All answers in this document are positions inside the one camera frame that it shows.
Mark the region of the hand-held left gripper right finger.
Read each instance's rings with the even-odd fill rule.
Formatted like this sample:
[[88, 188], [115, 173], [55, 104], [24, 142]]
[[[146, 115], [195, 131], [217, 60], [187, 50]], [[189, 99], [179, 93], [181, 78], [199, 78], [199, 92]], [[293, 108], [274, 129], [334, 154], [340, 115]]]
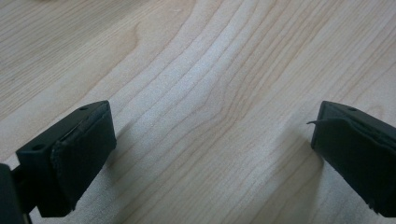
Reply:
[[324, 101], [311, 147], [376, 213], [396, 217], [396, 128], [357, 108]]

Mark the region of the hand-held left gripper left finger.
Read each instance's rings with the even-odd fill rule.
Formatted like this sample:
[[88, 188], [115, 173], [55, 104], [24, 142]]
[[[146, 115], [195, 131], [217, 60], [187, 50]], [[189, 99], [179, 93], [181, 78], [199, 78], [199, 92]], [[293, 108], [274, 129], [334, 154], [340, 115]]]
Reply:
[[17, 189], [22, 209], [64, 217], [115, 149], [109, 102], [84, 105], [17, 150]]

